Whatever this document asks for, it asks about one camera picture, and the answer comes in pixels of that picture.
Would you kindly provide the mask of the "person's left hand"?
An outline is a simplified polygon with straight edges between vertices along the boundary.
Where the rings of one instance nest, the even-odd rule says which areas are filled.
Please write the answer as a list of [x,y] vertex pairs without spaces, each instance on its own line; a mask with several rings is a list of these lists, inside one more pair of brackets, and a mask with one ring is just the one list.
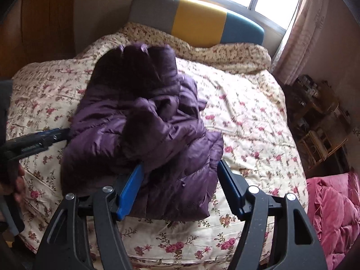
[[24,204],[24,198],[26,196],[26,185],[24,183],[24,169],[21,165],[18,166],[18,177],[13,185],[1,184],[0,195],[9,195],[13,193],[14,199],[19,206]]

